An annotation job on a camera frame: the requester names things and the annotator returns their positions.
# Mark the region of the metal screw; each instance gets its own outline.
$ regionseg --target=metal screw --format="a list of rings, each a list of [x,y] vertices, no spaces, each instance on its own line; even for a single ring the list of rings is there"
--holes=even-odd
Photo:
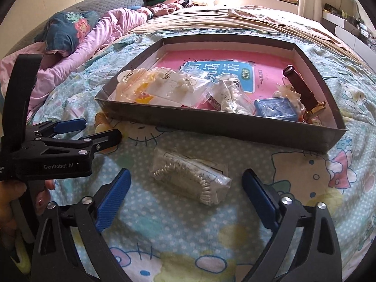
[[[54,201],[49,202],[48,205],[47,205],[47,208],[48,208],[48,209],[53,209],[53,208],[55,208],[55,207],[56,207],[56,203],[55,203]]]
[[[293,200],[289,197],[282,197],[281,201],[282,201],[283,204],[292,204],[293,203]]]
[[[90,196],[86,196],[86,197],[84,197],[84,198],[81,200],[81,202],[82,202],[83,204],[90,204],[90,203],[93,202],[93,199],[92,199]]]
[[[321,209],[321,210],[325,210],[326,209],[326,204],[324,203],[318,203],[317,206]]]

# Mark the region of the blue plastic box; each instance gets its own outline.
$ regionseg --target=blue plastic box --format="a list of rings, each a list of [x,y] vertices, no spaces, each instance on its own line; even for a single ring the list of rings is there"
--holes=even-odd
[[[255,100],[256,113],[259,117],[280,119],[286,121],[298,121],[294,106],[288,98],[276,97]]]

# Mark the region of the cable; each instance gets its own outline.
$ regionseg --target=cable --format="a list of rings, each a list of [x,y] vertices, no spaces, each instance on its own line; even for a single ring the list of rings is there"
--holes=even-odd
[[[358,31],[360,31],[360,29],[359,29],[359,28],[357,28],[357,27],[356,27],[356,28],[353,28],[353,29],[351,30],[351,32],[350,32],[350,33],[351,33],[351,35],[354,35],[354,34],[353,34],[352,32],[353,32],[353,31],[355,31],[355,30],[358,30]]]

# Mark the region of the pink blanket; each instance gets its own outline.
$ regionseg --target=pink blanket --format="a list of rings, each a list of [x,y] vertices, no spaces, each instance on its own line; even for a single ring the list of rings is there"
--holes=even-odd
[[[56,55],[45,55],[37,81],[31,93],[27,119],[44,103],[49,93],[66,80],[68,75],[84,62],[88,61],[97,50],[105,48],[111,42],[122,37],[131,29],[144,24],[147,16],[126,8],[106,12],[95,28],[86,36],[76,51],[61,60]],[[16,58],[20,54],[43,54],[44,42],[37,42],[19,50],[0,61],[1,94],[5,98],[9,77]]]

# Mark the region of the pink clothing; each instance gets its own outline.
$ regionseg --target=pink clothing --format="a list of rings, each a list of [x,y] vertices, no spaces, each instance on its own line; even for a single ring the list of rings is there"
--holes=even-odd
[[[181,6],[179,3],[170,3],[170,4],[163,4],[163,3],[158,3],[154,6],[148,6],[153,15],[155,17],[160,17],[160,16],[165,16],[168,14],[172,14],[175,10],[182,9],[183,6]]]
[[[49,93],[66,80],[68,75],[84,62],[88,61],[98,50],[105,48],[111,42],[119,39],[133,28],[144,24],[147,20],[145,13],[139,13],[127,8],[118,8],[106,12],[97,25],[85,37],[70,56],[62,58],[51,64],[51,59],[56,56],[46,55],[43,60],[49,65],[39,69],[37,81],[31,93],[27,119],[44,103]],[[43,54],[45,44],[37,42],[19,50],[0,61],[1,93],[5,98],[14,63],[19,54]]]

